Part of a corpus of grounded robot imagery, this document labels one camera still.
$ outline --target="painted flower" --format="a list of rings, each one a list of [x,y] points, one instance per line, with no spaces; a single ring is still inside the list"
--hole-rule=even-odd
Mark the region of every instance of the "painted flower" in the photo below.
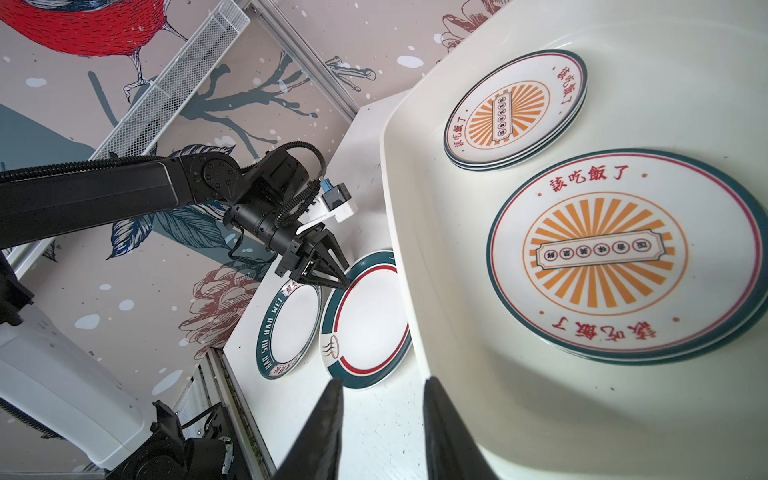
[[[468,0],[462,5],[464,18],[444,15],[442,23],[448,31],[442,34],[442,44],[450,52],[509,2],[511,0]]]
[[[195,317],[182,322],[179,329],[189,332],[189,343],[203,345],[195,353],[196,359],[203,358],[208,347],[221,347],[230,338],[260,284],[259,280],[232,268],[230,263],[211,270],[195,283],[192,289],[195,301],[190,307]]]

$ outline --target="plate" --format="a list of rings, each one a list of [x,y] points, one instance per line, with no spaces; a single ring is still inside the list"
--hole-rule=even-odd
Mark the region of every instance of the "plate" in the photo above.
[[[498,298],[542,339],[618,362],[720,346],[762,315],[762,206],[694,159],[615,150],[523,184],[488,236]]]
[[[290,372],[310,347],[320,322],[322,292],[289,280],[266,309],[256,348],[259,373],[277,379]]]
[[[445,126],[445,152],[469,170],[523,161],[573,121],[586,87],[587,69],[571,51],[516,58],[486,75],[458,103]]]
[[[391,250],[370,253],[346,271],[347,291],[334,290],[320,327],[320,355],[331,376],[350,389],[390,374],[411,346],[411,333]]]

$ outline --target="white table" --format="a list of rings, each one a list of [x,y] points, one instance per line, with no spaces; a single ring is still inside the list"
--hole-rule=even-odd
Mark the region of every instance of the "white table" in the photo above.
[[[392,247],[382,189],[379,135],[404,96],[405,92],[363,107],[328,166],[326,176],[334,184],[345,183],[359,208],[341,224],[335,220],[326,223],[350,264],[369,252]],[[292,372],[274,380],[259,374],[258,331],[267,306],[288,280],[287,275],[280,278],[274,273],[279,261],[271,266],[224,347],[278,468],[330,380],[320,358],[317,336]],[[340,479],[426,478],[422,389],[412,349],[379,384],[365,390],[344,389]]]

